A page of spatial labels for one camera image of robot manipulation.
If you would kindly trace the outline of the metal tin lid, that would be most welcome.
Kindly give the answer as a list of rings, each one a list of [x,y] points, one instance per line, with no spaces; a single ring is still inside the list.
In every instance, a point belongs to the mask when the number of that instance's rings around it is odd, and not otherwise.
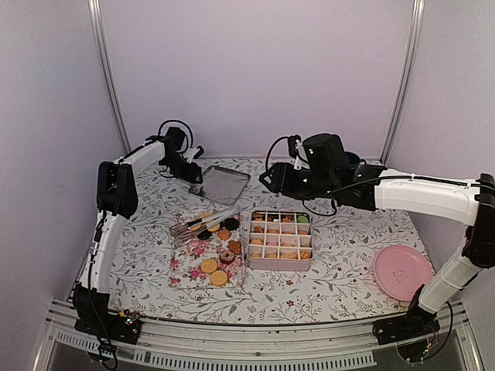
[[[203,182],[192,184],[189,194],[223,205],[235,204],[251,176],[244,172],[211,165],[203,172]]]

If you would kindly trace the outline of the metal serving tongs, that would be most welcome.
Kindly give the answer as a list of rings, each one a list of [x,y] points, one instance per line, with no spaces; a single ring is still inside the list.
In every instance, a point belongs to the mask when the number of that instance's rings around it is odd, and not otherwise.
[[[169,229],[170,236],[172,237],[173,243],[176,247],[187,245],[202,232],[208,231],[216,225],[220,225],[225,219],[233,216],[239,211],[239,206],[232,206],[229,209],[224,209],[210,216],[205,216],[186,223],[180,223]]]

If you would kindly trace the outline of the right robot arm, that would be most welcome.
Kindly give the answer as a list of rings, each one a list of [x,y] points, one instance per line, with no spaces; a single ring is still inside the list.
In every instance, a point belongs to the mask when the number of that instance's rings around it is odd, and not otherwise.
[[[416,292],[400,330],[415,337],[430,315],[494,266],[494,178],[445,179],[400,172],[383,165],[352,164],[340,137],[286,136],[293,163],[266,165],[260,182],[273,193],[300,201],[330,199],[332,206],[375,211],[396,209],[442,217],[466,226],[460,247],[440,271]]]

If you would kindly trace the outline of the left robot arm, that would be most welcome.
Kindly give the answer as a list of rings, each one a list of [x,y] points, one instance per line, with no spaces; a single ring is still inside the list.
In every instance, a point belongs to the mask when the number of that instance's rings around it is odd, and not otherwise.
[[[201,146],[194,145],[190,126],[171,119],[128,154],[99,165],[97,224],[73,292],[79,319],[98,335],[109,335],[115,327],[114,317],[108,313],[110,268],[121,230],[138,208],[137,175],[156,163],[173,178],[200,184],[202,169],[194,160],[203,153]]]

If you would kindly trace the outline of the pink divided cookie tin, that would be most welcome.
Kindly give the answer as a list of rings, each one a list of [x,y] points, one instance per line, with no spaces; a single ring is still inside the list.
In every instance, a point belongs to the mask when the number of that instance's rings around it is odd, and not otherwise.
[[[309,223],[297,223],[307,216]],[[255,210],[247,238],[247,265],[258,271],[308,271],[312,265],[312,225],[308,213]]]

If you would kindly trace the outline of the dark blue mug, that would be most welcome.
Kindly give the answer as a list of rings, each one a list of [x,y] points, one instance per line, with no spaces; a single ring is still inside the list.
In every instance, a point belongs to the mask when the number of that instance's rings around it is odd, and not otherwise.
[[[346,151],[346,156],[349,160],[350,165],[352,165],[352,166],[358,166],[360,163],[366,162],[359,155],[357,155],[351,151]]]

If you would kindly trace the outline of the chocolate sprinkle donut cookie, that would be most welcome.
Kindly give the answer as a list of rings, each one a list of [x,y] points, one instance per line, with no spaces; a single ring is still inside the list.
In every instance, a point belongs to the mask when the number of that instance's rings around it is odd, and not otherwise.
[[[230,250],[224,250],[220,253],[219,259],[222,264],[232,264],[235,261],[236,254]]]

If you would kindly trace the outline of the floral rectangular tray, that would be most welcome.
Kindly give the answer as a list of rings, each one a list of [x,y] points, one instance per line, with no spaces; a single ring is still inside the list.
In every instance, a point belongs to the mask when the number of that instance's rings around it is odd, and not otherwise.
[[[230,250],[235,261],[226,265],[220,262],[220,253]],[[210,275],[225,271],[229,281],[222,287],[210,283]],[[236,213],[208,231],[199,234],[187,245],[173,245],[170,261],[169,286],[177,289],[234,288],[244,284],[245,262],[241,214]]]

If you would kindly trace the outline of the beige embossed round biscuit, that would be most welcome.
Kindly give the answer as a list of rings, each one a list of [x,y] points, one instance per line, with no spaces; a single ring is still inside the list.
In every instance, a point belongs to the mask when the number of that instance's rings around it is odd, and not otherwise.
[[[215,287],[222,287],[229,281],[225,271],[217,270],[210,275],[210,283]]]

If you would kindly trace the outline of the pink plate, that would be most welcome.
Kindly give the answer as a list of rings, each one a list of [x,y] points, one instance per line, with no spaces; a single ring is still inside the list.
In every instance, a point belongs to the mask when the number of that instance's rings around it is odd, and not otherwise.
[[[411,301],[433,277],[429,261],[416,249],[403,245],[382,249],[374,258],[373,272],[380,289],[398,301]]]

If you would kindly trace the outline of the aluminium front rail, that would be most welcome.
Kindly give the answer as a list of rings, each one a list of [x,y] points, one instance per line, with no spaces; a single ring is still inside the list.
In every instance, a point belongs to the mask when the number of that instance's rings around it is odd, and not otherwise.
[[[142,312],[138,340],[115,353],[75,329],[71,302],[55,300],[43,322],[34,370],[488,370],[490,364],[461,301],[437,315],[439,330],[381,343],[377,321],[405,313],[369,311],[356,319],[320,322],[205,322]]]

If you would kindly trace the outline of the left metal frame post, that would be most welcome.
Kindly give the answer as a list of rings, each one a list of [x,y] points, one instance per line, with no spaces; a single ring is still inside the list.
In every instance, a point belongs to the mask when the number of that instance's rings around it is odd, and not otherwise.
[[[99,64],[101,66],[104,88],[108,97],[111,115],[114,120],[118,140],[120,141],[122,148],[127,151],[129,147],[128,135],[121,115],[118,95],[111,72],[111,63],[104,33],[101,2],[98,0],[89,0],[87,4],[89,9],[92,33],[94,35],[94,43],[97,50]]]

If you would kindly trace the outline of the metal frame post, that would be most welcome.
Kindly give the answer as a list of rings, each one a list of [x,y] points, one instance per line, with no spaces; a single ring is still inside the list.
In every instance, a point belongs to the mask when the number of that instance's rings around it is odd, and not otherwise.
[[[94,35],[94,43],[97,50],[99,64],[101,66],[104,88],[108,97],[111,115],[114,120],[118,140],[120,141],[122,148],[127,151],[129,147],[128,135],[121,115],[118,95],[111,72],[111,63],[104,33],[101,2],[98,0],[89,0],[87,4],[89,9],[92,33]]]
[[[414,0],[412,2],[411,19],[401,77],[380,156],[380,161],[384,165],[386,165],[391,158],[394,143],[398,136],[399,126],[407,100],[408,88],[413,74],[415,58],[418,52],[418,44],[421,38],[424,11],[425,0]]]

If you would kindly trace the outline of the right metal frame post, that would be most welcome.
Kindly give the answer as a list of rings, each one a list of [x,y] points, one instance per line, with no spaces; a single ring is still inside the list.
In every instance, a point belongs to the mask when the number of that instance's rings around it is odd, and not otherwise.
[[[391,158],[394,143],[398,136],[399,126],[407,100],[408,88],[413,74],[415,58],[418,52],[418,44],[421,38],[424,11],[425,0],[414,0],[412,2],[411,19],[401,77],[380,156],[380,161],[384,165],[386,165]]]

